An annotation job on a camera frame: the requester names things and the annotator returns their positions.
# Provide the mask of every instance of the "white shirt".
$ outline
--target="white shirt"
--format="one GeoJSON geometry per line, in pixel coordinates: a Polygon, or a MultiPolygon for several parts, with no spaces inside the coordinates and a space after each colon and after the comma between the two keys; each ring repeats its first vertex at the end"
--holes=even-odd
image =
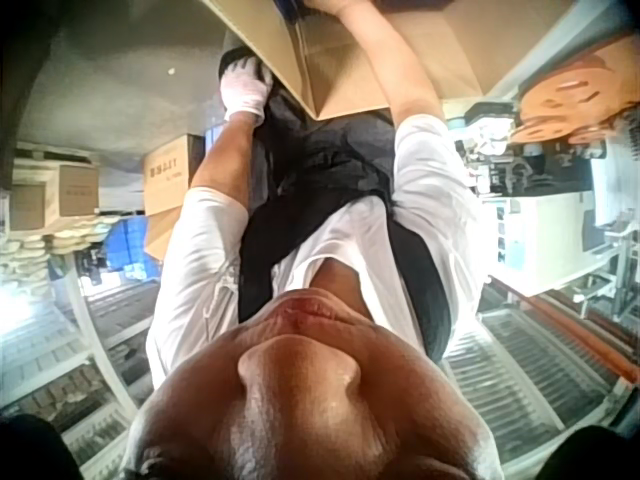
{"type": "MultiPolygon", "coordinates": [[[[406,119],[395,140],[395,219],[419,234],[436,264],[454,324],[475,315],[492,246],[480,201],[444,123],[430,115],[406,119]]],[[[238,324],[239,249],[246,209],[209,188],[191,189],[165,257],[160,293],[147,338],[155,388],[182,361],[238,324]]],[[[377,197],[331,215],[272,272],[273,292],[308,287],[321,262],[333,257],[358,272],[375,323],[424,351],[377,197]]]]}

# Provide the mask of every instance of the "large cardboard box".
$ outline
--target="large cardboard box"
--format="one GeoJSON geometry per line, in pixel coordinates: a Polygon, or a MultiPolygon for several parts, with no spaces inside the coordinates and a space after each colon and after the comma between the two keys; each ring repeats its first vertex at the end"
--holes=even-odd
{"type": "MultiPolygon", "coordinates": [[[[203,0],[271,68],[307,112],[326,119],[387,106],[364,52],[334,18],[287,24],[273,0],[203,0]]],[[[453,0],[388,15],[443,99],[462,115],[533,49],[572,0],[453,0]]]]}
{"type": "Polygon", "coordinates": [[[10,203],[13,234],[49,234],[95,216],[98,169],[90,164],[16,160],[10,203]]]}
{"type": "Polygon", "coordinates": [[[163,260],[191,178],[204,158],[204,137],[183,135],[144,159],[145,251],[163,260]]]}

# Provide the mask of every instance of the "white glove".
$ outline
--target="white glove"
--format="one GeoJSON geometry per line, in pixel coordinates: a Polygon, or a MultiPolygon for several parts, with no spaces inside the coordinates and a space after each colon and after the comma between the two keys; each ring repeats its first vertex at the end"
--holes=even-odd
{"type": "Polygon", "coordinates": [[[264,121],[264,105],[273,86],[273,75],[257,57],[245,57],[227,67],[220,81],[222,102],[227,107],[224,116],[229,121],[237,112],[257,116],[256,126],[264,121]]]}

